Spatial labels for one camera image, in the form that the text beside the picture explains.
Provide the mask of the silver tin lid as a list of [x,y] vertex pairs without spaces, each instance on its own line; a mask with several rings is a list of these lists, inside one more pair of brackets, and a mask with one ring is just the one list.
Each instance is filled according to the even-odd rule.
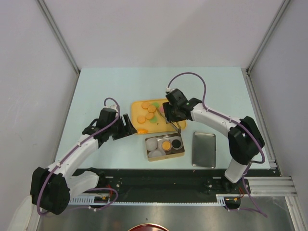
[[192,165],[214,169],[216,167],[215,134],[195,132],[192,143]]

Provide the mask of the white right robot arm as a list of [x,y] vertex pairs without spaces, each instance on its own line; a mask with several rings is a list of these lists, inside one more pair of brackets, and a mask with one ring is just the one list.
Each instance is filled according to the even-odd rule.
[[228,139],[231,161],[224,173],[222,188],[227,193],[233,193],[239,188],[239,180],[245,175],[253,158],[261,154],[265,143],[253,118],[246,116],[238,119],[205,105],[205,98],[188,100],[179,89],[168,89],[166,99],[162,104],[167,122],[190,120],[209,126]]

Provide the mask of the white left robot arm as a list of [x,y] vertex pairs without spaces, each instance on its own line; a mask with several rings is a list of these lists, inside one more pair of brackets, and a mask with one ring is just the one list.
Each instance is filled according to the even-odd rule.
[[136,133],[128,114],[120,115],[120,110],[113,107],[103,108],[99,117],[84,128],[69,152],[48,167],[34,170],[30,195],[37,213],[41,216],[47,213],[59,215],[71,199],[83,192],[102,192],[106,188],[106,180],[99,170],[90,168],[78,176],[73,174],[109,139],[118,140]]

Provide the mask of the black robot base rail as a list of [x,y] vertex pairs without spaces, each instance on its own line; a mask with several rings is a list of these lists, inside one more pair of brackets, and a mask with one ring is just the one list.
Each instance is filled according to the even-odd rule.
[[97,187],[110,186],[122,202],[200,202],[213,195],[243,195],[248,180],[228,183],[224,170],[99,169]]

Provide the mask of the black sandwich cookie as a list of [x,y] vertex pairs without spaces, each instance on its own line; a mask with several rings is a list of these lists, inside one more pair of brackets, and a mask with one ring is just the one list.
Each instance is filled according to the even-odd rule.
[[171,144],[172,144],[173,149],[176,149],[176,150],[180,149],[182,145],[181,141],[177,139],[173,140]]

